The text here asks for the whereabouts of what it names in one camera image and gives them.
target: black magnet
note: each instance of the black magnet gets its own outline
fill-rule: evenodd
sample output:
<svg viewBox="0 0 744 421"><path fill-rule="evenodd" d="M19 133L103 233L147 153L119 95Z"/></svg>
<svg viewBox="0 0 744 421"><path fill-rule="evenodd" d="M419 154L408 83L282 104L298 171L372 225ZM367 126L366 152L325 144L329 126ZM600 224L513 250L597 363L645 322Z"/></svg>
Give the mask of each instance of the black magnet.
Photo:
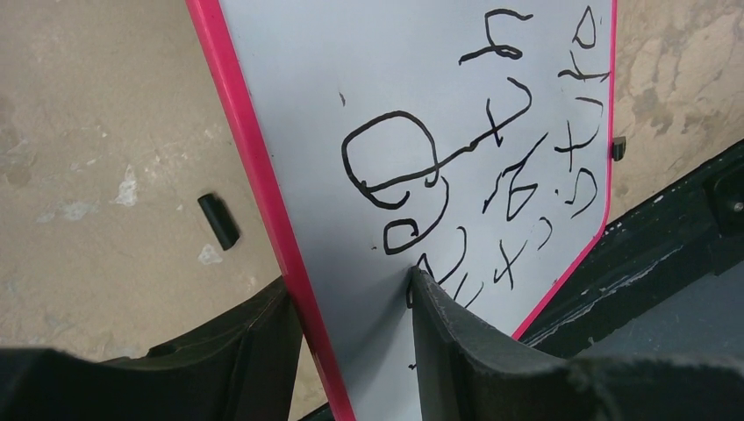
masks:
<svg viewBox="0 0 744 421"><path fill-rule="evenodd" d="M228 250L235 246L235 242L240 238L240 231L233 220L233 216L230 215L230 211L227 210L225 202L214 193L199 197L198 202L222 249Z"/></svg>
<svg viewBox="0 0 744 421"><path fill-rule="evenodd" d="M617 162L626 156L626 137L620 136L612 139L612 160Z"/></svg>

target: black marker writing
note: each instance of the black marker writing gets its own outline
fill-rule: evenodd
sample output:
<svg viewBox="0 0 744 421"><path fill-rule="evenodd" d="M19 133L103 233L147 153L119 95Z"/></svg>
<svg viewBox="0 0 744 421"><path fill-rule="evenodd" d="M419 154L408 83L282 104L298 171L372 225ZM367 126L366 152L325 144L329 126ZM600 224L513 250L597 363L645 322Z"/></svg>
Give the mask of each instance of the black marker writing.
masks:
<svg viewBox="0 0 744 421"><path fill-rule="evenodd" d="M591 21L591 41L590 42L586 42L585 40L581 39L581 37L579 36L579 32L582 30L587 16L589 16L589 19ZM590 6L586 6L586 10L583 11L583 16L581 20L579 21L579 25L576 27L576 32L574 33L574 38L571 42L576 42L584 50L589 50L591 48L594 48L594 45L597 43L597 26L594 23L594 13L591 12Z"/></svg>
<svg viewBox="0 0 744 421"><path fill-rule="evenodd" d="M605 105L602 103L602 101L599 101L598 99L587 98L586 96L577 96L574 99L577 101L583 101L585 103L593 103L599 106L599 108L601 109L601 111L599 112L600 117L602 117L605 114Z"/></svg>
<svg viewBox="0 0 744 421"><path fill-rule="evenodd" d="M525 157L522 158L521 161L517 162L514 165L507 167L502 173L502 176L506 177L506 175L509 174L510 172L512 171L514 172L514 175L511 177L511 182L509 183L509 196L506 201L506 221L511 221L517 217L519 212L522 211L522 208L524 208L527 202L530 201L530 199L533 197L535 193L535 190L537 190L538 188L537 182L534 182L532 184L527 184L526 186L514 187L514 180L516 180L519 173L521 173L522 170L525 169L525 164L527 163L527 160L530 159L530 156L532 156L534 151L542 143L542 141L545 140L546 137L547 137L547 133L542 135L540 140L538 140L537 143L534 144L533 148L530 149L530 152L528 152L527 155L525 155ZM529 195L527 195L527 198L524 201L522 201L522 204L518 206L514 212L512 212L512 198L515 193L519 193L520 191L529 191L530 193Z"/></svg>
<svg viewBox="0 0 744 421"><path fill-rule="evenodd" d="M486 117L489 119L490 129L493 131L493 139L496 141L496 146L501 147L501 142L504 141L504 138L498 136L496 123L493 122L493 115L490 113L490 98L486 99Z"/></svg>
<svg viewBox="0 0 744 421"><path fill-rule="evenodd" d="M474 51L473 53L468 53L468 54L463 55L458 61L459 64L462 64L465 61L478 58L486 53L496 53L497 55L501 57L505 57L507 59L512 59L512 60L519 60L522 57L522 52L515 46L497 45L496 42L494 42L493 37L490 34L489 18L493 18L499 15L506 15L512 18L517 18L521 20L522 22L533 18L533 15L520 15L516 11L510 11L509 9L495 9L493 11L487 12L485 14L485 24L486 24L486 38L489 41L489 46L485 46L478 51Z"/></svg>
<svg viewBox="0 0 744 421"><path fill-rule="evenodd" d="M545 238L545 241L540 244L539 247L537 247L538 251L547 244L547 241L550 239L550 236L553 235L553 224L550 223L550 221L545 217L540 217L540 221L543 221L547 224L547 227L550 228L550 232L547 234L547 237Z"/></svg>
<svg viewBox="0 0 744 421"><path fill-rule="evenodd" d="M597 187L597 179L594 178L594 174L592 174L592 172L589 171L589 169L587 169L587 168L581 168L581 169L579 169L578 174L576 174L576 183L574 184L574 197L571 198L571 200L567 200L565 202L565 204L573 205L574 202L576 201L576 192L578 191L578 188L579 188L579 178L581 178L581 174L586 174L591 179L591 183L594 185L594 195L591 197L591 200L589 200L589 202L587 204L585 204L576 213L574 213L573 215L571 215L571 219L577 217L582 212L586 211L587 208L589 208L591 206L591 204L594 203L594 199L597 198L597 193L599 192L599 189Z"/></svg>
<svg viewBox="0 0 744 421"><path fill-rule="evenodd" d="M468 273L465 273L465 276L462 277L462 281L460 281L460 285L457 286L457 290L454 292L454 296L452 297L453 300L457 301L457 296L460 295L460 289L462 289L462 285L465 284L465 280L468 279Z"/></svg>
<svg viewBox="0 0 744 421"><path fill-rule="evenodd" d="M471 304L472 304L472 303L473 303L473 302L474 302L474 301L476 300L476 298L478 298L478 296L480 296L480 295L481 295L481 292L483 292L483 287L484 287L484 286L485 286L485 283L483 283L483 281L481 281L481 288L480 288L480 289L478 290L478 292L476 292L476 295L475 295L475 296L473 296L473 298L470 298L470 301L468 301L468 303L467 303L467 304L465 304L465 308L466 308L466 309L467 309L468 307L470 307L470 305L471 305Z"/></svg>
<svg viewBox="0 0 744 421"><path fill-rule="evenodd" d="M553 149L557 153L566 153L566 152L569 153L569 172L572 172L573 169L574 169L574 151L576 149L583 149L583 148L587 147L589 144L591 144L591 142L594 140L594 138L596 138L597 135L599 134L599 127L597 127L597 130L594 132L594 134L591 135L591 137L589 138L589 140L587 140L587 141L585 141L583 143L577 143L577 144L574 145L573 138L571 137L571 123L569 123L568 120L566 120L566 126L568 127L568 130L569 130L569 147L556 146Z"/></svg>
<svg viewBox="0 0 744 421"><path fill-rule="evenodd" d="M421 257L418 258L418 261L416 262L416 266L419 268L421 267L421 263L424 263L424 269L426 269L426 272L434 278L434 271L432 270L431 265L429 265L429 258L426 256L426 253L422 253Z"/></svg>
<svg viewBox="0 0 744 421"><path fill-rule="evenodd" d="M447 279L449 279L449 277L452 276L452 274L460 267L462 261L465 260L465 254L468 252L468 232L465 231L465 227L463 226L458 226L457 230L462 232L462 255L457 261L457 264L454 265L454 268L447 272L447 274L444 275L444 277L437 282L439 285L443 284Z"/></svg>
<svg viewBox="0 0 744 421"><path fill-rule="evenodd" d="M522 90L523 92L525 92L525 94L527 95L527 105L521 110L509 116L506 120L502 121L500 124L496 125L495 127L491 127L488 131L480 134L475 139L471 140L468 145L457 149L456 151L451 153L447 158L445 158L442 161L437 161L436 144L434 142L434 138L432 134L429 132L426 126L421 122L421 120L419 120L418 118L416 118L415 116L413 116L411 113L407 111L392 111L392 112L382 114L382 116L373 118L372 120L368 121L364 125L361 125L357 129L353 130L351 133L349 133L348 136L344 138L343 142L341 143L341 158L343 159L344 169L346 170L349 180L370 202L372 202L372 204L374 204L378 208L382 208L386 210L399 209L401 206L405 204L405 202L408 200L409 196L411 195L409 191L406 191L405 195L399 201L394 202L394 203L386 203L386 202L380 201L375 198L374 193L390 188L392 186L395 186L401 182L409 182L411 180L416 180L418 178L425 177L427 175L430 175L431 173L434 173L434 178L431 181L426 180L425 182L426 187L432 187L433 185L436 184L439 178L440 170L444 166L452 162L455 158L462 155L463 153L471 153L475 151L476 148L478 148L478 145L480 145L480 143L483 142L485 139L489 138L494 133L498 133L498 131L504 129L507 125L512 123L517 118L523 116L527 111L529 111L533 103L533 95L532 95L532 92L530 92L530 89L512 77L507 77L506 80L509 81L512 85ZM348 158L348 146L360 134L364 133L365 131L369 130L375 125L378 125L391 118L406 118L412 121L425 134L432 148L433 165L431 167L424 168L419 171L409 173L407 175L400 175L398 177L394 177L388 180L387 182L381 182L375 186L368 186L366 181L360 181L354 174L354 171L351 167L351 163Z"/></svg>
<svg viewBox="0 0 744 421"><path fill-rule="evenodd" d="M427 235L429 235L434 228L439 224L441 219L444 217L444 213L447 210L447 207L449 205L449 182L447 182L447 179L444 177L441 177L441 180L444 182L445 185L445 200L444 205L442 206L442 210L439 214L439 216L434 220L434 222L426 228L426 231L419 234L419 224L416 223L416 220L411 218L403 218L403 219L396 219L392 222L389 222L385 228L383 229L383 249L385 250L385 254L391 255L391 254L398 254L401 252L404 252L405 250L408 250L409 248L413 247L417 243L419 243L422 239L426 238ZM401 246L391 247L389 242L389 236L390 236L390 230L393 228L398 228L399 226L409 226L411 227L411 236L414 237L411 241L408 241L407 243L402 244Z"/></svg>
<svg viewBox="0 0 744 421"><path fill-rule="evenodd" d="M491 192L490 196L485 201L483 201L483 210L481 210L481 213L483 214L486 213L486 210L490 206L491 201L493 200L494 197L496 197L496 193L498 193L498 182L501 181L501 177L503 174L504 173L498 173L496 177L496 187L493 188L493 191Z"/></svg>
<svg viewBox="0 0 744 421"><path fill-rule="evenodd" d="M522 245L522 248L519 249L519 252L517 255L514 256L514 259L509 260L508 257L506 257L506 252L504 251L504 242L502 240L498 241L498 248L501 250L501 256L504 257L504 263L506 264L506 268L501 271L501 275L498 274L498 269L495 269L493 271L493 283L501 281L501 278L504 277L504 274L509 274L509 285L512 290L514 290L514 275L512 274L512 265L515 261L519 258L519 256L522 254L522 252L525 251L525 246L527 245L527 242L525 241L525 244Z"/></svg>
<svg viewBox="0 0 744 421"><path fill-rule="evenodd" d="M588 81L589 79L600 79L600 82L604 82L608 77L610 77L610 72L585 74L576 65L576 59L574 58L574 52L569 51L569 53L571 54L571 62L574 64L574 69L573 70L571 69L561 70L560 72L558 72L558 77L570 76L578 81Z"/></svg>

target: beige wall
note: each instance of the beige wall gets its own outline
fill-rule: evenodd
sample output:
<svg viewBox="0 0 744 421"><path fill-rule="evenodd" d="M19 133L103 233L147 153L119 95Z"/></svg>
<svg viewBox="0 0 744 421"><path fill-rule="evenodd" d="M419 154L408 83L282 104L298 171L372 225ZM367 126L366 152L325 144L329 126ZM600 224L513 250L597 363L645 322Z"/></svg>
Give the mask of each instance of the beige wall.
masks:
<svg viewBox="0 0 744 421"><path fill-rule="evenodd" d="M612 217L744 139L742 0L619 0Z"/></svg>
<svg viewBox="0 0 744 421"><path fill-rule="evenodd" d="M620 0L613 216L744 138L742 9ZM209 189L243 240L205 265ZM142 355L277 275L182 0L0 0L0 345Z"/></svg>

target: pink whiteboard frame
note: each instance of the pink whiteboard frame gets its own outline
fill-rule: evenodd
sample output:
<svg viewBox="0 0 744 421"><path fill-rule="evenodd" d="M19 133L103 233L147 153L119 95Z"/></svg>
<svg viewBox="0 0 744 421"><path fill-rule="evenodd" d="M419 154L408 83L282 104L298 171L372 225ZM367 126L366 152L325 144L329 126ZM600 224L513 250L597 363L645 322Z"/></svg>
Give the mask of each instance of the pink whiteboard frame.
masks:
<svg viewBox="0 0 744 421"><path fill-rule="evenodd" d="M311 349L312 357L320 374L328 402L336 419L354 420L354 411L349 401L346 387L336 357L331 348L328 332L320 316L320 309L312 292L310 279L305 270L299 246L295 240L290 217L284 207L282 193L276 182L271 160L261 136L258 119L251 104L248 88L243 78L238 56L230 39L227 23L219 5L219 0L186 0L191 19L197 30L197 36L204 50L204 56L214 79L215 86L222 102L230 125L235 146L238 148L248 181L253 189L261 218L266 226L268 238L282 271L292 300L297 308L303 332ZM614 112L615 90L615 30L617 27L617 0L612 0L612 27L610 40L610 116L607 139L612 145L612 123ZM599 231L591 242L582 250L558 282L540 300L530 315L519 326L512 336L519 339L527 327L534 321L547 303L553 298L563 283L568 280L587 253L597 244L605 230L610 214L610 186L612 163L607 165L606 206Z"/></svg>

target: white board surface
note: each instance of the white board surface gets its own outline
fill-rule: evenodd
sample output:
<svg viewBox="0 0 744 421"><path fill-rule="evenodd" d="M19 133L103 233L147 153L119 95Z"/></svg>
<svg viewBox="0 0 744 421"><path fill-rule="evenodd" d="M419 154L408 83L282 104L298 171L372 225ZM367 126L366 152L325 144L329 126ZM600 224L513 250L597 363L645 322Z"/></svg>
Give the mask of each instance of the white board surface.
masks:
<svg viewBox="0 0 744 421"><path fill-rule="evenodd" d="M514 333L601 232L610 0L220 1L357 419L417 419L405 272Z"/></svg>

